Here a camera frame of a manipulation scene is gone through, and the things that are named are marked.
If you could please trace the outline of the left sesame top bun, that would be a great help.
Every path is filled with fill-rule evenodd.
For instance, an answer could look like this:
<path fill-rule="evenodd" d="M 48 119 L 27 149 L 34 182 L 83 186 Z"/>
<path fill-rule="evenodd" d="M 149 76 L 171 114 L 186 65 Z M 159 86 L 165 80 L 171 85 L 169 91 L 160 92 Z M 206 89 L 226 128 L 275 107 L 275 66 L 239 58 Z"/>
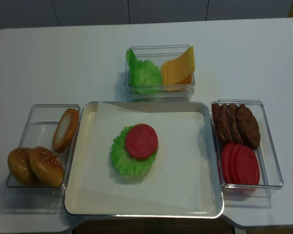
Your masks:
<path fill-rule="evenodd" d="M 31 170 L 29 163 L 30 148 L 16 148 L 8 155 L 8 168 L 13 177 L 27 187 L 39 187 L 42 183 Z"/>

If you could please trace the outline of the green lettuce in container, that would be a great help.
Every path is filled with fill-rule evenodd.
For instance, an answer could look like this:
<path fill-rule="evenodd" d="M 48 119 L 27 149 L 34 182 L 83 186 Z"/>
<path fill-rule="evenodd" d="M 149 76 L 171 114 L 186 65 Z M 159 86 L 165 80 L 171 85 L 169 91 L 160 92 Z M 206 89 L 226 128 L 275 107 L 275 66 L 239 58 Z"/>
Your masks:
<path fill-rule="evenodd" d="M 134 94 L 158 93 L 161 91 L 156 86 L 161 86 L 162 75 L 158 66 L 146 59 L 138 60 L 132 49 L 126 53 L 130 70 L 130 86 Z"/>

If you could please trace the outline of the yellow cheese slices stack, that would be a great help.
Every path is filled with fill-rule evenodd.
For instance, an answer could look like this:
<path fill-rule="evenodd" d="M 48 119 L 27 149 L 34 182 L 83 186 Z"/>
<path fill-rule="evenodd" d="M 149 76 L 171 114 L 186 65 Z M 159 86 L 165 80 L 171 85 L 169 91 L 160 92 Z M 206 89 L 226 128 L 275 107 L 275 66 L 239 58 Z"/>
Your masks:
<path fill-rule="evenodd" d="M 191 84 L 195 71 L 195 56 L 193 46 L 188 48 L 181 56 L 165 62 L 161 66 L 163 85 L 166 91 L 180 90 L 179 86 Z"/>

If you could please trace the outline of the bun half standing upright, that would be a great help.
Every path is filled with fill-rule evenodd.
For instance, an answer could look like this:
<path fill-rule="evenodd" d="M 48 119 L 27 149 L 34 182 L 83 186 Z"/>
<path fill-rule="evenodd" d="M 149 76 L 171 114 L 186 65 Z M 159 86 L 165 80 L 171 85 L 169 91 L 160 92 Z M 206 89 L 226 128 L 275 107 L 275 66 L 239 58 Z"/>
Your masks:
<path fill-rule="evenodd" d="M 77 130 L 79 112 L 76 109 L 68 108 L 62 115 L 53 136 L 53 149 L 61 153 L 71 143 Z"/>

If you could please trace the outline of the red tomato slices stack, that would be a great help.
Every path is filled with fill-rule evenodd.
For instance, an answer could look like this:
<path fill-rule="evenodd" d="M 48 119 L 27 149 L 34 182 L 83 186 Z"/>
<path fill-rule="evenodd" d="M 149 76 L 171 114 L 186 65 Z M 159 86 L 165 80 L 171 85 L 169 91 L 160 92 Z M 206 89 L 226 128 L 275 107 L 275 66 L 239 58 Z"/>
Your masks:
<path fill-rule="evenodd" d="M 226 144 L 221 153 L 221 165 L 226 184 L 259 185 L 259 164 L 251 148 L 235 143 Z"/>

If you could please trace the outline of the clear lettuce cheese container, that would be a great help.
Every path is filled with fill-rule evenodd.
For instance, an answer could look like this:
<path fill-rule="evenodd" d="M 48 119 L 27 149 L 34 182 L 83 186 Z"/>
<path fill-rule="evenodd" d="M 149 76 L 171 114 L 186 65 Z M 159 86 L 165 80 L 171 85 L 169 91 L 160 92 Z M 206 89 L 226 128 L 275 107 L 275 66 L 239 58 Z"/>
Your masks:
<path fill-rule="evenodd" d="M 170 60 L 176 59 L 181 56 L 190 46 L 188 44 L 180 45 L 162 45 L 162 46 L 131 46 L 127 49 L 132 49 L 138 60 L 150 60 L 161 71 L 161 66 Z M 195 79 L 194 74 L 192 75 L 191 84 L 181 85 L 180 90 L 168 92 L 164 88 L 164 85 L 156 86 L 161 91 L 158 93 L 147 93 L 147 94 L 134 94 L 130 86 L 130 70 L 126 59 L 125 69 L 125 93 L 131 101 L 164 101 L 164 100 L 185 100 L 189 101 L 194 93 Z"/>

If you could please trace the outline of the clear bun container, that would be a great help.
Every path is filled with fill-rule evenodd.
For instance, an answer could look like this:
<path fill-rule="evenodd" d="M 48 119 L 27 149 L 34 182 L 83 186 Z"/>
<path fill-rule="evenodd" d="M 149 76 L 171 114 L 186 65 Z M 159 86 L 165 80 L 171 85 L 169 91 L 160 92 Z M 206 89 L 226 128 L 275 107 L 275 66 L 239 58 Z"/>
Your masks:
<path fill-rule="evenodd" d="M 60 153 L 53 149 L 53 137 L 61 117 L 68 109 L 76 110 L 78 115 L 80 115 L 80 107 L 77 104 L 33 105 L 19 143 L 20 148 L 33 149 L 41 146 L 53 151 L 63 165 L 64 175 L 61 186 L 50 187 L 48 185 L 41 185 L 27 187 L 18 182 L 12 174 L 9 174 L 6 181 L 6 194 L 24 196 L 60 196 L 65 193 L 78 132 L 75 132 L 71 142 L 64 151 Z"/>

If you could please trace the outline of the red tomato slice on burger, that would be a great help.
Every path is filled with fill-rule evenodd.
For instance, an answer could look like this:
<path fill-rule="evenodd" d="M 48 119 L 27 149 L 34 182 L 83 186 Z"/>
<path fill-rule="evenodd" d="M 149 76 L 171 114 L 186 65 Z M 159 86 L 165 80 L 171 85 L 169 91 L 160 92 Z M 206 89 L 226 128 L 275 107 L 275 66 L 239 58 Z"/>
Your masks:
<path fill-rule="evenodd" d="M 151 126 L 137 124 L 127 133 L 125 146 L 132 157 L 144 160 L 149 158 L 158 149 L 158 137 Z"/>

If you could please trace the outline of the clear patty tomato container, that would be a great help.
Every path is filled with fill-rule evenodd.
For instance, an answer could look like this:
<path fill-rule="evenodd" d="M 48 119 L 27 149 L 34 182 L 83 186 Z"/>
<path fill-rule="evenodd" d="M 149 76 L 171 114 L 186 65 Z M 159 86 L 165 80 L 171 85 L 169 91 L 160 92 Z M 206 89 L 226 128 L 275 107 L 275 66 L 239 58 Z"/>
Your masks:
<path fill-rule="evenodd" d="M 223 173 L 222 173 L 222 165 L 221 165 L 221 153 L 224 148 L 217 138 L 215 125 L 212 118 L 212 126 L 215 131 L 216 139 L 216 152 L 217 152 L 217 160 L 219 164 L 219 173 L 221 178 L 221 183 L 223 187 L 231 190 L 238 190 L 243 193 L 253 193 L 256 190 L 278 190 L 283 187 L 283 178 L 281 175 L 278 159 L 276 156 L 274 144 L 272 141 L 272 136 L 270 133 L 265 109 L 263 103 L 259 100 L 238 100 L 238 99 L 218 99 L 212 101 L 213 103 L 218 103 L 219 106 L 222 104 L 226 104 L 227 107 L 229 104 L 233 103 L 239 107 L 240 104 L 245 104 L 248 107 L 254 117 L 256 118 L 259 126 L 260 132 L 260 146 L 253 150 L 259 164 L 260 171 L 260 180 L 259 185 L 238 185 L 238 184 L 226 184 L 224 182 Z"/>

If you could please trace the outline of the brown meat patty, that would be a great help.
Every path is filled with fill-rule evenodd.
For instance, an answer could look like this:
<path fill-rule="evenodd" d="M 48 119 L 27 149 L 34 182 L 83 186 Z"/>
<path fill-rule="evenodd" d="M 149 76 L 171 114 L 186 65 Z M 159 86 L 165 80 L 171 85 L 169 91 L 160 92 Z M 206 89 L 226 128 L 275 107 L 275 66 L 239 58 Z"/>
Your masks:
<path fill-rule="evenodd" d="M 211 105 L 211 110 L 212 110 L 212 117 L 213 117 L 213 122 L 214 122 L 214 125 L 215 125 L 215 130 L 216 130 L 216 135 L 217 135 L 217 138 L 220 142 L 220 144 L 222 146 L 226 145 L 226 139 L 225 139 L 225 136 L 223 134 L 223 131 L 222 131 L 222 127 L 219 123 L 219 117 L 220 117 L 220 106 L 218 103 L 213 103 Z"/>
<path fill-rule="evenodd" d="M 260 146 L 260 132 L 256 118 L 251 110 L 240 104 L 235 113 L 236 124 L 245 145 L 256 150 Z"/>
<path fill-rule="evenodd" d="M 226 104 L 222 104 L 220 106 L 219 123 L 220 123 L 220 127 L 222 129 L 222 134 L 224 136 L 223 145 L 226 145 L 228 143 L 233 143 L 234 140 L 233 140 L 233 138 L 231 136 L 231 132 L 230 132 Z"/>
<path fill-rule="evenodd" d="M 228 123 L 229 123 L 229 127 L 230 127 L 230 133 L 232 136 L 233 141 L 236 144 L 241 144 L 243 145 L 243 139 L 240 135 L 237 123 L 236 123 L 236 119 L 235 119 L 235 114 L 236 114 L 236 110 L 238 109 L 238 106 L 231 103 L 228 105 L 227 107 L 227 117 L 228 117 Z"/>

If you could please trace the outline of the green lettuce leaf on burger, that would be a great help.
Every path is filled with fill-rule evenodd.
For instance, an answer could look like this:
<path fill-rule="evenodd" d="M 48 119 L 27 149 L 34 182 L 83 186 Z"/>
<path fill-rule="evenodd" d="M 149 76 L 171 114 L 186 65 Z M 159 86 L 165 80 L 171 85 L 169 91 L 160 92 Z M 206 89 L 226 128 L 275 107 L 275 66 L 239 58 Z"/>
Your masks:
<path fill-rule="evenodd" d="M 126 150 L 125 139 L 133 126 L 126 126 L 120 134 L 113 139 L 111 146 L 110 161 L 114 169 L 122 176 L 138 177 L 136 167 L 138 161 Z"/>

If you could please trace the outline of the sesame bun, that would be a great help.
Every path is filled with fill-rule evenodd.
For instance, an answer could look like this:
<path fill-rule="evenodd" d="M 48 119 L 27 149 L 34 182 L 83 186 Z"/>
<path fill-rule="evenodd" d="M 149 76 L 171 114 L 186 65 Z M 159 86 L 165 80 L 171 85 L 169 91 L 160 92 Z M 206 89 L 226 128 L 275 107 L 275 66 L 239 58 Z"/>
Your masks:
<path fill-rule="evenodd" d="M 38 146 L 29 154 L 31 170 L 43 184 L 58 188 L 62 186 L 64 168 L 60 159 L 49 149 Z"/>
<path fill-rule="evenodd" d="M 8 155 L 8 168 L 13 177 L 27 187 L 39 187 L 42 183 L 31 170 L 29 163 L 30 148 L 16 148 Z"/>

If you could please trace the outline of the right sesame top bun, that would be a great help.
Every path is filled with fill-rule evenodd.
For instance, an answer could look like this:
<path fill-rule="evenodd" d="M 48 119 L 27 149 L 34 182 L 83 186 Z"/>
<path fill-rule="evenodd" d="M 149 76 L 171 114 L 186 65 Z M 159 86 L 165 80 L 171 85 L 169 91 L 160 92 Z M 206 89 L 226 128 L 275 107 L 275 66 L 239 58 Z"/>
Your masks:
<path fill-rule="evenodd" d="M 49 149 L 38 146 L 29 154 L 31 170 L 43 184 L 58 188 L 62 186 L 64 168 L 60 159 Z"/>

